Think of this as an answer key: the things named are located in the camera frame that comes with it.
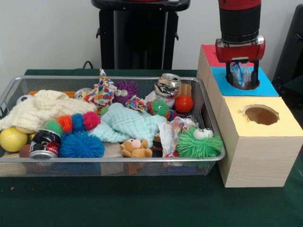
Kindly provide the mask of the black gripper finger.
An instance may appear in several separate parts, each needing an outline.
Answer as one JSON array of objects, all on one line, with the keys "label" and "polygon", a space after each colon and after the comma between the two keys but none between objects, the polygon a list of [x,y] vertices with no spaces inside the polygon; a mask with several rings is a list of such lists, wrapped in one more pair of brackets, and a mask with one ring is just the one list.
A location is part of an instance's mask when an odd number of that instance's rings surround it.
[{"label": "black gripper finger", "polygon": [[253,71],[251,73],[251,84],[256,85],[258,83],[259,61],[252,61],[252,63],[253,63]]},{"label": "black gripper finger", "polygon": [[231,62],[226,63],[226,79],[228,82],[233,82],[233,74],[231,72]]}]

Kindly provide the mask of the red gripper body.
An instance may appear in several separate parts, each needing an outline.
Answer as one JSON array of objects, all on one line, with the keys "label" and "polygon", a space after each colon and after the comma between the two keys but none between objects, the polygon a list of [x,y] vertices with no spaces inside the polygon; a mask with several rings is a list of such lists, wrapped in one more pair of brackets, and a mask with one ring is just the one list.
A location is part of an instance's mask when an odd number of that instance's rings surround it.
[{"label": "red gripper body", "polygon": [[248,43],[227,43],[222,39],[216,39],[215,51],[220,63],[233,61],[260,61],[263,58],[266,40],[263,35]]}]

